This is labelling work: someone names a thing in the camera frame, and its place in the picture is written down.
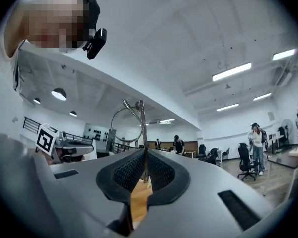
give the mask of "black cap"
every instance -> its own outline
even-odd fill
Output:
[[[253,123],[251,126],[252,126],[252,128],[254,128],[254,127],[259,127],[258,123],[256,123],[256,122]]]
[[[96,0],[83,0],[84,4],[89,7],[89,28],[96,28],[98,16],[100,15],[100,8]]]

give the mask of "standing fan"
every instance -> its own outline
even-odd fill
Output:
[[[286,131],[287,136],[287,144],[289,145],[289,134],[293,131],[293,124],[289,119],[283,120],[281,127],[283,127]]]

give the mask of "ceiling light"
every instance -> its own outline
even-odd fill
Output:
[[[165,122],[168,122],[168,121],[174,121],[175,119],[169,119],[169,120],[164,120],[164,121],[160,121],[159,123],[165,123]]]
[[[77,113],[76,113],[74,110],[70,112],[70,115],[71,115],[72,117],[77,117]]]
[[[66,93],[62,88],[55,88],[52,91],[52,95],[61,101],[66,100]]]
[[[34,98],[33,101],[34,101],[35,103],[37,103],[37,104],[41,104],[41,101],[40,101],[39,98]]]
[[[281,59],[281,58],[290,57],[290,56],[292,56],[295,53],[295,51],[296,50],[293,49],[293,50],[288,50],[288,51],[284,51],[284,52],[280,52],[280,53],[274,54],[273,61],[278,60],[278,59]]]
[[[234,105],[231,105],[231,106],[227,106],[227,107],[224,107],[224,108],[220,108],[220,109],[217,109],[217,111],[222,111],[222,110],[225,110],[225,109],[231,109],[231,108],[235,108],[237,107],[239,104],[234,104]]]
[[[251,68],[252,68],[252,63],[250,62],[250,63],[244,64],[242,66],[236,67],[234,69],[230,69],[230,70],[221,72],[219,74],[213,75],[212,80],[217,81],[217,80],[220,80],[222,78],[232,76],[234,74],[246,71],[246,70],[251,69]]]
[[[258,101],[260,99],[264,99],[264,98],[269,97],[271,95],[272,95],[272,93],[268,93],[268,94],[265,94],[265,95],[262,95],[262,96],[259,96],[259,97],[254,98],[253,101]]]

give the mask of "white fan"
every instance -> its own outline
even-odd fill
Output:
[[[289,119],[283,120],[282,127],[286,130],[287,137],[293,131],[293,124],[292,124],[292,122]]]

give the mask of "jeans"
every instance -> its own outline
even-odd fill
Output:
[[[264,171],[264,154],[263,147],[253,146],[253,159],[259,161],[259,171]],[[255,167],[255,172],[258,172],[258,166]]]

